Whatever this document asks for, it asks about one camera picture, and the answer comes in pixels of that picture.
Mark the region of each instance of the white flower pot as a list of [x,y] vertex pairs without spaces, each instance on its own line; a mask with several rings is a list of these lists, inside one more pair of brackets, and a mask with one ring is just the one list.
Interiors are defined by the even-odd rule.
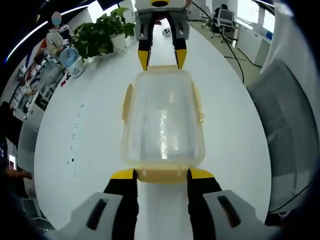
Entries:
[[102,52],[100,54],[104,59],[110,58],[113,55],[113,53],[104,53],[104,52]]
[[77,78],[85,69],[86,65],[80,59],[77,59],[67,70],[72,77]]
[[112,36],[111,42],[113,44],[113,52],[116,54],[122,54],[127,48],[126,36],[124,33]]
[[97,58],[98,58],[98,56],[88,57],[87,62],[90,64],[90,63],[92,63],[94,60],[96,60]]

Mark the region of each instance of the white desk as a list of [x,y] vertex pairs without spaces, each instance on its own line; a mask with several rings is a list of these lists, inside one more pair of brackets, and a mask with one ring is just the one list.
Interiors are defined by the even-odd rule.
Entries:
[[[175,64],[172,39],[163,37],[161,29],[155,26],[150,65]],[[256,108],[229,63],[193,28],[187,46],[184,69],[199,88],[205,115],[206,155],[200,168],[212,172],[223,189],[234,191],[253,205],[257,217],[264,221],[270,201],[271,166]],[[129,168],[120,154],[121,114],[127,87],[142,71],[137,49],[138,42],[134,41],[126,55],[101,57],[88,64],[81,77],[57,87],[47,106],[35,148],[35,188],[41,210],[57,229],[69,222],[73,209],[90,195],[103,192],[113,173]],[[85,109],[72,176],[67,161],[81,104]],[[170,228],[157,231],[158,239],[174,229],[189,235],[174,238],[171,232],[167,239],[192,238],[190,223],[183,222],[188,204],[186,185],[167,187],[138,183],[136,239],[151,239],[145,235],[153,234],[152,226],[157,223]]]
[[236,47],[255,65],[262,67],[269,52],[271,40],[251,28],[239,24]]
[[34,173],[35,148],[38,129],[27,119],[23,120],[17,153],[17,164],[20,168]]

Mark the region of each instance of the wall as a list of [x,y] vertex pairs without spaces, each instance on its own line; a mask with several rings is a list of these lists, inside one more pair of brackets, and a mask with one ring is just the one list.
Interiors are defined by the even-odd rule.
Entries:
[[36,56],[36,54],[37,54],[37,52],[38,52],[41,44],[42,44],[42,41],[43,41],[43,40],[41,40],[41,41],[40,41],[37,45],[35,45],[34,48],[32,49],[32,52],[31,52],[31,55],[30,55],[30,59],[29,59],[29,62],[28,62],[28,65],[26,66],[26,68],[28,68],[28,67],[31,66],[31,64],[32,64],[32,62],[33,62],[33,60],[34,60],[34,58],[35,58],[35,56]]
[[81,11],[77,16],[75,16],[71,21],[67,23],[72,30],[75,30],[79,25],[83,23],[92,23],[92,18],[90,16],[88,8]]
[[210,13],[213,12],[213,9],[212,9],[212,2],[213,0],[205,0],[205,5],[209,7],[210,9]]
[[134,10],[134,6],[132,4],[132,1],[131,0],[124,0],[119,3],[119,6],[121,8],[128,8],[132,11],[132,13],[130,11],[125,11],[123,16],[128,23],[134,23],[136,20],[134,18],[135,15],[133,14],[135,12],[135,10]]
[[266,13],[266,10],[263,9],[262,7],[259,7],[258,24],[259,24],[260,26],[263,26],[264,23],[265,23],[265,13]]
[[234,12],[234,18],[236,18],[238,13],[238,0],[228,0],[227,6],[231,12]]
[[226,4],[228,5],[228,0],[212,0],[212,10],[216,10],[218,7],[221,6],[221,4]]

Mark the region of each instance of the potted plant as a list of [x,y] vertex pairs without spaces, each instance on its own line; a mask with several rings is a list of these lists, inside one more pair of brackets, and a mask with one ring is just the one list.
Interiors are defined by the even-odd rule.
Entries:
[[135,35],[135,24],[126,23],[123,15],[129,9],[120,7],[110,16],[102,15],[96,23],[83,23],[74,30],[76,36],[74,47],[87,59],[113,52],[121,52],[126,48],[126,37]]

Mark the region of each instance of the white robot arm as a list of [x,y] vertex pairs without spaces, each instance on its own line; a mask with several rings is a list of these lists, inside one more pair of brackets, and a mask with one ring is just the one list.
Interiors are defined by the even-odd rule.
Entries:
[[155,22],[164,18],[171,27],[177,66],[182,69],[189,38],[186,0],[136,0],[135,7],[135,36],[139,40],[138,57],[143,70],[146,71],[149,65]]
[[[47,238],[133,240],[139,214],[138,174],[132,169],[119,173],[121,177],[116,173],[104,193],[93,194],[76,208],[66,226],[59,231],[46,232]],[[192,226],[194,239],[268,240],[279,231],[258,220],[255,209],[232,191],[203,193],[208,184],[214,185],[213,177],[193,178],[189,170],[186,180],[190,221],[196,223]]]

